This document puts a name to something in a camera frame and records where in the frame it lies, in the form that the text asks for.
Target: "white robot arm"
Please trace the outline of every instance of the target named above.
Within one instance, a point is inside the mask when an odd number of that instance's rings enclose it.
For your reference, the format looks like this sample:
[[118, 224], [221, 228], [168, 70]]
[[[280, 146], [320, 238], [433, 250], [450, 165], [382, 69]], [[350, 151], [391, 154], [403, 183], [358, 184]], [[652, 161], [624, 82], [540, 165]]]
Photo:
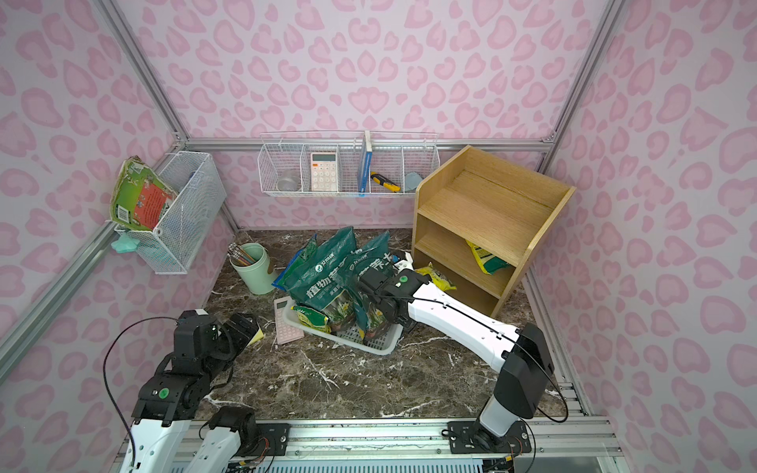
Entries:
[[[418, 322], [430, 325], [460, 342], [499, 373], [494, 394], [476, 421], [450, 423], [450, 433], [459, 437], [459, 449], [455, 450], [454, 442], [450, 448], [453, 453], [512, 452], [506, 438], [514, 432], [518, 436], [525, 432], [525, 427], [518, 430], [519, 419], [534, 416], [554, 371], [541, 330], [533, 324], [520, 329], [487, 317], [446, 295], [428, 276], [411, 269], [387, 277], [371, 268], [360, 276], [358, 286], [390, 321], [407, 328]], [[232, 317], [234, 323], [227, 327], [229, 322], [221, 325], [204, 311], [197, 312], [176, 328], [174, 337], [174, 353], [184, 354], [186, 363], [172, 359], [172, 371], [156, 373], [139, 392], [132, 426], [136, 456], [132, 463], [132, 450], [127, 452], [121, 473], [170, 470], [200, 399], [210, 392], [210, 382], [233, 363], [254, 335], [243, 319]], [[203, 347], [204, 354], [187, 355], [189, 347]], [[198, 363], [203, 356], [206, 363]], [[218, 356], [224, 358], [223, 362], [214, 361]], [[233, 456], [264, 453], [262, 440], [268, 438], [272, 440], [265, 444], [273, 445], [272, 450], [265, 449], [268, 454], [285, 454], [285, 443], [276, 442], [288, 437], [288, 425], [256, 425], [252, 409], [223, 407], [209, 424], [207, 437], [185, 470], [187, 473], [220, 473]], [[521, 453], [530, 451], [522, 447]]]

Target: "mint green clip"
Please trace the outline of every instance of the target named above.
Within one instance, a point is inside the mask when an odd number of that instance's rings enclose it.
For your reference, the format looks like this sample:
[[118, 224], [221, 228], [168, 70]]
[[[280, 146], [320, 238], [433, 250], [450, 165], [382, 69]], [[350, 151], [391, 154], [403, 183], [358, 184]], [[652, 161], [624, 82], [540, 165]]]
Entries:
[[132, 251], [137, 251], [138, 245], [139, 240], [128, 236], [126, 233], [122, 233], [116, 241], [111, 243], [111, 248], [113, 248], [116, 253], [131, 253]]

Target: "wall-mounted wire basket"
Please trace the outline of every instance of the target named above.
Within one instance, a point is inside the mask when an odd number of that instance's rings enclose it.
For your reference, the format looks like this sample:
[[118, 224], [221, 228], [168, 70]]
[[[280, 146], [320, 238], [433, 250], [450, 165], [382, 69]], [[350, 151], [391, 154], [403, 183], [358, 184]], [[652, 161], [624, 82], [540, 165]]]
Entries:
[[[422, 179], [439, 167], [434, 133], [372, 132], [370, 171], [400, 186], [399, 192], [368, 181], [360, 192], [358, 172], [363, 159], [363, 132], [329, 132], [330, 138], [311, 138], [313, 132], [262, 133], [263, 148], [257, 157], [260, 190], [276, 197], [340, 195], [344, 197], [407, 197], [405, 176], [418, 173]], [[338, 190], [312, 191], [310, 154], [336, 154]]]
[[156, 274], [186, 274], [226, 199], [208, 153], [180, 151], [157, 173], [179, 196], [151, 231], [127, 230], [139, 240], [137, 254]]

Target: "calculator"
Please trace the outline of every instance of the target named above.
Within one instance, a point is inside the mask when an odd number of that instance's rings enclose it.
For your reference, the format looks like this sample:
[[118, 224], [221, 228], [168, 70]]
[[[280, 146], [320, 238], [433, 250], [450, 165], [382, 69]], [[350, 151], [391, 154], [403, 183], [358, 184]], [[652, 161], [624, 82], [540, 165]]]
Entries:
[[310, 190], [337, 192], [336, 153], [310, 153]]

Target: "pencil holder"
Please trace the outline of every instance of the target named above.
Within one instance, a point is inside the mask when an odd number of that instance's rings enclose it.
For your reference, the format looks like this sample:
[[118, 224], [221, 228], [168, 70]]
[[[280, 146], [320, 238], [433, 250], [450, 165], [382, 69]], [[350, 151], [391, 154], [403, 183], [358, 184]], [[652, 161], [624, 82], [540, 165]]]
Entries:
[[245, 253], [249, 254], [255, 263], [250, 266], [234, 266], [236, 272], [252, 294], [268, 294], [273, 291], [272, 282], [279, 277], [279, 274], [273, 270], [273, 264], [268, 257], [268, 252], [263, 245], [258, 243], [245, 243], [239, 245]]

